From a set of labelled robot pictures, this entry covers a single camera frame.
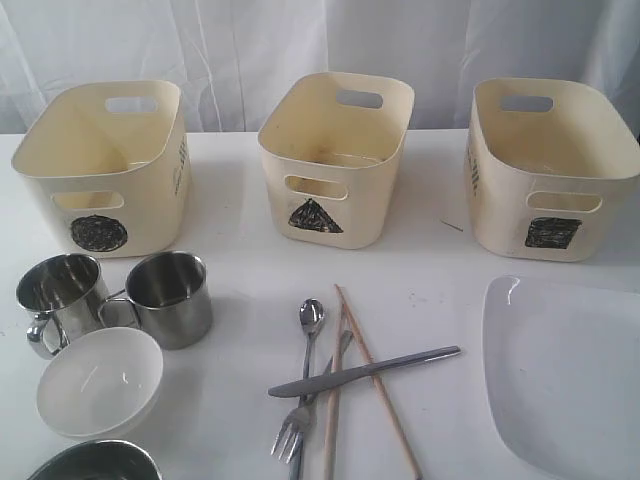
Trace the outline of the white square plate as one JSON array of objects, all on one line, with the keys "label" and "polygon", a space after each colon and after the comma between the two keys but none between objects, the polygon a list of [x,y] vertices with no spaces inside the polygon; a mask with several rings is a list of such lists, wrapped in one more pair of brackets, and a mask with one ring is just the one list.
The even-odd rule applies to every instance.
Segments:
[{"label": "white square plate", "polygon": [[490,410],[514,455],[555,479],[638,478],[638,294],[501,276],[482,340]]}]

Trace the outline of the small steel teaspoon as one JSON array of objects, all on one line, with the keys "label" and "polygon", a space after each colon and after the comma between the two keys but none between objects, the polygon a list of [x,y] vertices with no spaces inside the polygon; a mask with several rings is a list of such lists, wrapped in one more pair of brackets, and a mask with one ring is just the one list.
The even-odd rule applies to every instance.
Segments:
[{"label": "small steel teaspoon", "polygon": [[[300,307],[299,320],[306,336],[306,350],[303,362],[302,378],[310,375],[310,359],[313,344],[319,334],[325,318],[324,307],[317,299],[306,299]],[[299,426],[294,436],[294,444],[290,462],[290,479],[299,479],[301,474],[301,457],[304,445],[305,427]]]}]

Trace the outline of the shiny steel mug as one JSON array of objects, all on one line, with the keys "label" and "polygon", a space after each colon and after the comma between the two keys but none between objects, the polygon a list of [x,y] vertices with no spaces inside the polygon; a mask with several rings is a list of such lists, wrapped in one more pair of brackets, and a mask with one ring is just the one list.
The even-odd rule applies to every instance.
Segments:
[{"label": "shiny steel mug", "polygon": [[99,330],[98,310],[109,297],[97,259],[60,254],[28,270],[16,287],[16,300],[31,317],[28,345],[49,360],[72,341]]}]

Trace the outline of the white backdrop curtain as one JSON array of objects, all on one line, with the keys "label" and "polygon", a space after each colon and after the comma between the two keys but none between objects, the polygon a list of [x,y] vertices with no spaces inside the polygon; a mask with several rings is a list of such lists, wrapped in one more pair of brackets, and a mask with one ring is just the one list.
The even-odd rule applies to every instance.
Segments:
[{"label": "white backdrop curtain", "polygon": [[557,78],[604,93],[639,128],[635,1],[5,1],[1,129],[63,90],[160,79],[191,132],[255,131],[321,71],[402,80],[414,129],[463,128],[476,84]]}]

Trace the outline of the steel table knife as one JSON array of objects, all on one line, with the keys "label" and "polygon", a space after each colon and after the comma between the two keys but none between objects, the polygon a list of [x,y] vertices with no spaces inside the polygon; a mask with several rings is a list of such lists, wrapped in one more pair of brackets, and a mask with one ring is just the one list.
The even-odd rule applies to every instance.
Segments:
[{"label": "steel table knife", "polygon": [[461,353],[462,349],[457,345],[437,348],[274,386],[268,390],[268,395],[275,398],[293,398],[319,394],[362,378],[373,377],[386,370],[438,361]]}]

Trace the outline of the white ceramic bowl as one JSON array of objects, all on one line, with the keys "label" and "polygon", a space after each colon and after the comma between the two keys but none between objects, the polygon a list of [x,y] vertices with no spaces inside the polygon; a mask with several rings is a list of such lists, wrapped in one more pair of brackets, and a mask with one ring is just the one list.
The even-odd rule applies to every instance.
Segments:
[{"label": "white ceramic bowl", "polygon": [[119,437],[155,406],[163,373],[163,352],[150,335],[129,327],[101,329],[50,361],[38,384],[37,412],[63,437]]}]

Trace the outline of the stainless steel bowl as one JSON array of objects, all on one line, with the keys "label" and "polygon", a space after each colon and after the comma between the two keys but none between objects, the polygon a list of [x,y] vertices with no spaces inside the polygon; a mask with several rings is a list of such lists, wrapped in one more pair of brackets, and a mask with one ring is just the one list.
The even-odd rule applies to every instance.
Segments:
[{"label": "stainless steel bowl", "polygon": [[150,454],[116,439],[83,442],[45,461],[29,479],[162,479]]}]

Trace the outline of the small steel fork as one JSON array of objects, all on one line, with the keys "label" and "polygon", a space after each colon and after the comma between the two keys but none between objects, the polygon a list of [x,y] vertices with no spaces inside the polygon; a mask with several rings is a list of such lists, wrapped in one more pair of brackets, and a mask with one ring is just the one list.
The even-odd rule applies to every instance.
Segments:
[{"label": "small steel fork", "polygon": [[312,425],[311,406],[317,393],[302,396],[298,406],[285,417],[271,447],[270,454],[289,464],[292,469],[302,468],[305,434]]}]

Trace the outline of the cream bin with circle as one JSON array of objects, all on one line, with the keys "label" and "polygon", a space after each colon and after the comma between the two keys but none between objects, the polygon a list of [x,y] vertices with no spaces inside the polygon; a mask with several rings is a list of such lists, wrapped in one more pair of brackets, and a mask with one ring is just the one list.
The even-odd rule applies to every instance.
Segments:
[{"label": "cream bin with circle", "polygon": [[136,80],[59,94],[11,159],[68,252],[145,256],[179,234],[191,179],[180,88]]}]

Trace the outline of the matte steel mug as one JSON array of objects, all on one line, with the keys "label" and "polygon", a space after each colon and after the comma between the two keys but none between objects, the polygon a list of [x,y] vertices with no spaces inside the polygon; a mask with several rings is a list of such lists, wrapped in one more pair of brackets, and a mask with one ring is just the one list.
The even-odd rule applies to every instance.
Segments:
[{"label": "matte steel mug", "polygon": [[100,303],[98,318],[105,327],[138,328],[164,350],[189,347],[213,325],[206,265],[185,251],[150,255],[133,267],[122,290]]}]

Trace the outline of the wooden chopstick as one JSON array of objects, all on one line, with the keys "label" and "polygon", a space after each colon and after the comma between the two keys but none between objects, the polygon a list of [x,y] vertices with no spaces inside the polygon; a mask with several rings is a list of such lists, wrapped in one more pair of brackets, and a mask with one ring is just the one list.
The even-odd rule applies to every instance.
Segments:
[{"label": "wooden chopstick", "polygon": [[[344,303],[340,303],[339,318],[336,324],[336,344],[332,360],[331,372],[341,370],[342,365],[342,334],[345,331]],[[334,388],[330,391],[327,401],[327,418],[324,438],[324,460],[323,479],[332,480],[334,478],[336,437],[339,418],[340,389]]]},{"label": "wooden chopstick", "polygon": [[[362,355],[363,360],[367,363],[367,364],[372,364],[374,362],[374,358],[371,354],[371,352],[369,351],[369,348],[366,344],[366,341],[364,340],[364,337],[361,333],[360,330],[360,326],[358,321],[356,320],[356,318],[354,317],[351,308],[348,305],[346,296],[343,292],[343,289],[338,286],[337,284],[334,285],[338,297],[344,307],[345,313],[346,313],[346,319],[349,323],[349,327],[352,331],[352,333],[354,334],[354,338],[355,341],[358,345],[358,348],[360,350],[360,353]],[[398,414],[396,412],[396,409],[393,405],[393,402],[391,401],[391,398],[388,394],[388,391],[385,387],[384,382],[382,381],[382,379],[380,378],[379,375],[375,374],[372,377],[372,382],[373,385],[376,388],[376,391],[382,401],[382,404],[384,405],[386,412],[389,416],[389,419],[392,423],[392,426],[394,428],[394,431],[396,433],[396,436],[400,442],[401,448],[403,450],[404,456],[409,464],[409,467],[412,471],[412,478],[413,479],[422,479],[423,478],[423,473],[422,470],[419,466],[419,463],[416,459],[416,456],[413,452],[413,449],[411,448],[411,445],[408,441],[408,438],[405,434],[405,431],[403,429],[403,426],[401,424],[401,421],[398,417]]]}]

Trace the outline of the cream bin with triangle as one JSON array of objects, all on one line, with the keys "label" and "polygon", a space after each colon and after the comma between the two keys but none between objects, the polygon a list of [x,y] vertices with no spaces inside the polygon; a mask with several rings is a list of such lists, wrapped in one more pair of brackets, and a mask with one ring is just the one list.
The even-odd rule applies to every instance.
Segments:
[{"label": "cream bin with triangle", "polygon": [[284,236],[359,249],[382,233],[415,100],[388,77],[300,78],[258,133],[271,215]]}]

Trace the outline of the cream bin with square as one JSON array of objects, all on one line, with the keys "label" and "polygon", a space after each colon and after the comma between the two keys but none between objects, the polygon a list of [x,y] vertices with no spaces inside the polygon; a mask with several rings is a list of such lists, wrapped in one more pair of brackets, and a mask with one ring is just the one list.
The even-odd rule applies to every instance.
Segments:
[{"label": "cream bin with square", "polygon": [[578,262],[639,180],[639,144],[598,90],[557,79],[476,85],[464,163],[475,239],[502,256]]}]

